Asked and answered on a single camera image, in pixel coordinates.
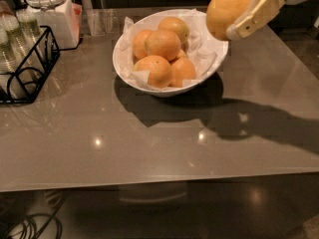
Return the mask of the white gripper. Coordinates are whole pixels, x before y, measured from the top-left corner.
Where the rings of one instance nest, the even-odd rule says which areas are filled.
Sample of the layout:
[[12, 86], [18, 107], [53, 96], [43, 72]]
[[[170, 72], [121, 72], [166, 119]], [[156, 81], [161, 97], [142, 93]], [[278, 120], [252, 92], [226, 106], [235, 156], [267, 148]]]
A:
[[226, 30], [229, 40], [246, 38], [267, 25], [285, 5], [297, 5], [309, 0], [250, 0], [248, 9]]

